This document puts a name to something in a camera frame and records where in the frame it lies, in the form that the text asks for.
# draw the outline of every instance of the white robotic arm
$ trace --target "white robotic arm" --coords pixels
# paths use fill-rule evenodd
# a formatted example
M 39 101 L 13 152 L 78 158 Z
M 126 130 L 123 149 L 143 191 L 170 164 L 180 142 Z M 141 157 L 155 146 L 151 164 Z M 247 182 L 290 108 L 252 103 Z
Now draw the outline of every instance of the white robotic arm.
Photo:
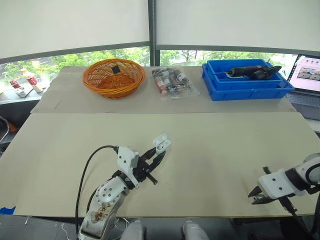
M 90 203 L 78 233 L 80 240 L 107 240 L 114 227 L 116 214 L 129 191 L 139 187 L 146 178 L 153 184 L 157 180 L 150 174 L 162 161 L 171 142 L 163 134 L 153 141 L 154 148 L 142 156 L 132 148 L 120 146 L 117 149 L 117 164 L 119 170 L 112 178 L 99 185 Z
M 320 191 L 320 153 L 309 155 L 302 164 L 271 173 L 264 167 L 266 175 L 258 179 L 258 186 L 248 195 L 252 204 L 266 204 L 281 197 L 302 196 Z

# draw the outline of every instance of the clear plastic bag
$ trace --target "clear plastic bag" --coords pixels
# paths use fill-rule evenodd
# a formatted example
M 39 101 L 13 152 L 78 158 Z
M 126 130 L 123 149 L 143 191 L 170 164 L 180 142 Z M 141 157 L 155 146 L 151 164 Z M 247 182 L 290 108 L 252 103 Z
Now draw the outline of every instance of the clear plastic bag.
M 183 99 L 199 95 L 199 91 L 187 78 L 182 66 L 154 67 L 151 72 L 161 93 L 161 100 Z

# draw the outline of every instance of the blue plastic crate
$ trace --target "blue plastic crate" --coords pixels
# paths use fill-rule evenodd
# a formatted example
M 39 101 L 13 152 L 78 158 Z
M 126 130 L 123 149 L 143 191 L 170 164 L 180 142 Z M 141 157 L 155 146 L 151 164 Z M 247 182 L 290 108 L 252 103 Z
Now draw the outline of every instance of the blue plastic crate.
M 243 99 L 280 99 L 295 88 L 286 80 L 275 88 L 253 88 L 236 90 L 217 90 L 209 78 L 207 64 L 202 65 L 202 78 L 213 101 L 243 100 Z
M 272 67 L 270 63 L 262 59 L 209 60 L 207 61 L 206 70 L 217 90 L 274 89 L 284 80 L 279 73 L 274 73 L 271 79 L 268 80 L 250 80 L 248 77 L 230 78 L 224 73 L 234 67 L 266 65 L 269 68 Z

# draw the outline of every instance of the roller blind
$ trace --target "roller blind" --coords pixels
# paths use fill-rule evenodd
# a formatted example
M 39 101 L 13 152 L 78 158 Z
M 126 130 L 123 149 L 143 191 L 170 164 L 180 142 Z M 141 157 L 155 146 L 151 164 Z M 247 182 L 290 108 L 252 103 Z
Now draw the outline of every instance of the roller blind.
M 320 0 L 158 0 L 157 45 L 320 51 Z
M 0 59 L 149 41 L 147 0 L 1 0 Z

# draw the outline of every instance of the orange wicker basket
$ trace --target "orange wicker basket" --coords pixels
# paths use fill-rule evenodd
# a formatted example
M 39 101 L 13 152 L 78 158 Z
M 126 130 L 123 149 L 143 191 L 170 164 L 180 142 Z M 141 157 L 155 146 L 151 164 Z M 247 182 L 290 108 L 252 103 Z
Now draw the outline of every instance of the orange wicker basket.
M 145 79 L 145 70 L 134 61 L 107 59 L 91 65 L 83 74 L 83 84 L 110 99 L 132 94 Z

